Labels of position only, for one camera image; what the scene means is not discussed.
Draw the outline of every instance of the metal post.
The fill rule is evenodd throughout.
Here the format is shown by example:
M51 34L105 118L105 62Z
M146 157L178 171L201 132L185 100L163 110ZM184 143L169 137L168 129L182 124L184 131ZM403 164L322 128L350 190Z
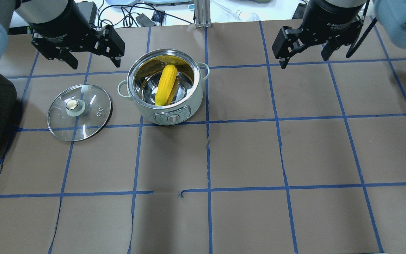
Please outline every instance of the metal post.
M210 0L195 0L195 27L206 28L212 27Z

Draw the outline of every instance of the stainless steel pot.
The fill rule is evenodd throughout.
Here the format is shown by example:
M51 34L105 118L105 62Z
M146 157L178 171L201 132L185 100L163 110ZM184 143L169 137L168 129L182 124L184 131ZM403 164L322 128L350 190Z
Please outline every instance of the stainless steel pot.
M178 69L179 88L170 105L155 106L159 79L167 64L174 64ZM200 68L208 70L205 77L202 77ZM140 114L148 121L159 125L173 125L187 120L198 110L203 99L204 81L209 72L207 64L197 63L181 51L159 49L137 59L129 70L127 79L120 82L117 90L120 96L134 100ZM125 84L128 95L123 95L120 91Z

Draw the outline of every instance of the metal pot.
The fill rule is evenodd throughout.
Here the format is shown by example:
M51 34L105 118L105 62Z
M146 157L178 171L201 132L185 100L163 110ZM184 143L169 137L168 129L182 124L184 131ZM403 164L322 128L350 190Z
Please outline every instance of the metal pot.
M178 69L179 88L170 105L155 106L159 79L167 64L174 64ZM200 68L208 70L205 77L202 77ZM117 91L120 96L134 100L140 114L148 121L159 125L173 125L195 114L203 99L204 81L208 76L207 64L196 63L178 50L159 49L137 59L129 70L127 79L118 85ZM128 95L120 92L125 84Z

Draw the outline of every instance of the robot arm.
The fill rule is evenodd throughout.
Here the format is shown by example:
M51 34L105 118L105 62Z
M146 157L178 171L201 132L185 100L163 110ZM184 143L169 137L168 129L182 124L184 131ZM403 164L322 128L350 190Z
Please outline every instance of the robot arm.
M349 58L354 48L357 48L355 44L363 27L364 19L358 13L367 1L309 1L300 27L282 27L272 45L272 51L282 69L286 68L295 54L324 43L326 45L321 52L324 61L342 45L351 46L352 50L347 54ZM406 0L375 0L374 7L377 20L385 27L393 43L406 48Z
M35 30L32 45L47 59L57 58L77 69L78 60L70 52L91 52L120 67L123 40L113 26L92 28L74 0L0 0L0 58L14 10Z

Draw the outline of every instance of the white handle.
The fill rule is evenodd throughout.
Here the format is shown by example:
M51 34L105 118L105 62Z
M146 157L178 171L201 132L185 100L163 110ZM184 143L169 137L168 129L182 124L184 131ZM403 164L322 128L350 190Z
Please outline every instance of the white handle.
M128 92L128 96L122 95L121 92L120 92L121 86L122 86L122 85L126 85L127 83L128 83L128 81L127 81L126 79L123 80L122 82L120 82L119 85L117 86L117 92L119 93L119 95L120 95L121 97L128 98L128 99L132 100L133 97L131 97L131 95L129 94L129 92Z
M197 63L197 66L200 67L200 69L204 68L204 69L208 70L208 73L206 74L206 76L203 77L201 80L205 81L206 79L208 79L209 73L211 72L210 69L209 69L209 66L207 64L205 64L205 63Z

